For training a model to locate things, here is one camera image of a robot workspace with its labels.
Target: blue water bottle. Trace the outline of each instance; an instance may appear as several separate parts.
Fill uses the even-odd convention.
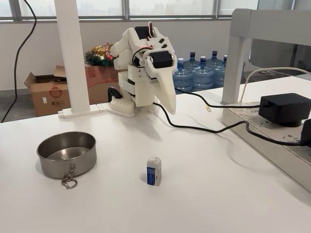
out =
[[[206,66],[210,67],[211,69],[215,70],[218,66],[223,64],[222,60],[217,59],[217,51],[213,51],[213,55],[211,59],[207,59]]]
[[[184,69],[183,62],[183,58],[178,59],[177,70],[173,74],[174,86],[183,91],[191,91],[193,88],[193,74]]]
[[[193,91],[211,89],[214,85],[214,70],[205,66],[206,57],[201,57],[200,66],[193,70]]]
[[[226,64],[227,64],[227,55],[224,56],[223,64],[215,69],[214,85],[216,88],[224,86]]]
[[[200,62],[195,60],[195,52],[190,53],[190,60],[184,62],[184,68],[193,71],[200,66]]]

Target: keyring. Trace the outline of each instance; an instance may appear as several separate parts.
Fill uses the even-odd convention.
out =
[[[75,184],[72,185],[72,186],[69,186],[69,185],[67,184],[67,182],[71,182],[71,181],[73,181]],[[74,180],[74,179],[68,180],[67,178],[65,178],[65,179],[62,180],[62,185],[65,186],[66,189],[71,189],[71,188],[74,188],[75,186],[77,186],[77,185],[78,185],[78,182],[77,182],[76,180]]]

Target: blue and white eraser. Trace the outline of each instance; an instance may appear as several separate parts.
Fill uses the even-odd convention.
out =
[[[162,164],[159,157],[151,156],[147,162],[147,184],[160,186],[162,181]]]

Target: white table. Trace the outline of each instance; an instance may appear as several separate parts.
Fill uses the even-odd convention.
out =
[[[296,92],[294,77],[250,83],[244,102]],[[201,92],[212,104],[222,89]],[[221,110],[177,96],[176,124],[220,129]],[[83,131],[97,140],[98,161],[66,190],[42,173],[36,148],[47,137]],[[145,183],[147,159],[162,160],[160,187]],[[159,116],[57,115],[0,124],[2,233],[309,233],[311,194],[232,131],[214,135],[168,126]]]

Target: black cable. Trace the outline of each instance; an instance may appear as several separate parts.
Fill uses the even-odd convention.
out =
[[[291,147],[294,147],[294,146],[308,146],[308,145],[311,145],[311,141],[307,141],[307,142],[281,142],[281,141],[276,141],[276,140],[273,140],[273,139],[271,139],[271,138],[265,137],[265,136],[263,136],[263,135],[261,135],[261,134],[258,134],[258,133],[255,133],[255,132],[251,131],[251,130],[249,129],[249,122],[248,122],[248,121],[240,121],[240,122],[238,122],[238,123],[235,123],[235,124],[233,124],[233,125],[230,125],[230,126],[228,126],[228,127],[225,127],[225,128],[223,128],[223,129],[217,130],[217,131],[215,131],[215,130],[210,130],[210,129],[206,129],[206,128],[194,127],[194,126],[175,125],[175,124],[173,124],[173,123],[171,122],[171,120],[170,120],[170,118],[169,118],[169,115],[167,114],[165,108],[164,108],[161,104],[158,104],[158,103],[153,103],[153,104],[156,105],[156,106],[159,106],[159,107],[163,110],[163,112],[164,112],[164,114],[165,114],[165,116],[166,116],[166,119],[167,119],[167,121],[169,122],[169,124],[172,125],[173,127],[176,127],[176,128],[192,129],[192,130],[201,130],[201,131],[205,131],[205,132],[209,132],[209,133],[222,133],[223,131],[226,131],[226,130],[229,130],[229,129],[231,129],[231,128],[234,128],[234,127],[236,127],[236,126],[238,126],[238,125],[246,124],[246,130],[247,130],[247,132],[249,132],[251,135],[256,136],[256,137],[258,137],[258,138],[261,138],[262,140],[265,140],[265,141],[267,141],[267,142],[271,142],[271,143],[278,144],[278,145],[282,145],[282,146],[291,146]]]
[[[197,96],[197,97],[200,97],[204,103],[211,107],[211,108],[259,108],[261,107],[262,105],[253,105],[253,106],[228,106],[228,105],[225,105],[225,106],[219,106],[219,105],[211,105],[209,104],[202,96],[200,96],[199,94],[195,94],[195,93],[192,93],[192,92],[188,92],[188,91],[183,91],[183,90],[179,90],[177,88],[175,88],[176,91],[180,91],[181,93],[185,93],[185,94],[188,94],[188,95],[193,95],[193,96]]]
[[[152,48],[149,48],[149,47],[142,47],[142,48],[140,48],[139,50],[137,50],[137,51],[134,53],[134,55],[133,55],[133,57],[132,57],[132,63],[133,63],[133,66],[135,66],[135,67],[137,67],[137,68],[144,68],[144,67],[141,67],[141,66],[137,66],[137,65],[135,64],[135,62],[134,62],[135,55],[136,55],[138,52],[142,51],[142,50],[152,50]]]
[[[29,7],[31,13],[33,14],[33,16],[34,16],[34,18],[35,18],[35,23],[34,23],[34,25],[33,25],[33,28],[31,29],[29,35],[25,38],[25,40],[23,41],[23,43],[21,43],[20,47],[19,47],[18,50],[17,50],[16,58],[15,58],[15,64],[14,64],[14,90],[15,90],[15,99],[14,99],[12,105],[9,107],[8,111],[6,112],[6,114],[4,115],[4,117],[3,117],[2,121],[1,121],[1,123],[4,122],[6,116],[9,114],[9,112],[10,112],[10,110],[12,109],[13,105],[14,105],[14,104],[16,103],[16,101],[17,101],[16,68],[17,68],[18,55],[19,55],[19,52],[20,52],[21,48],[24,46],[24,44],[26,43],[26,41],[29,39],[29,37],[30,37],[30,36],[32,35],[32,33],[34,32],[35,26],[36,26],[36,24],[37,24],[37,18],[36,18],[35,14],[34,14],[33,9],[31,8],[31,6],[29,5],[29,3],[28,3],[26,0],[24,0],[24,2],[27,4],[27,6]]]

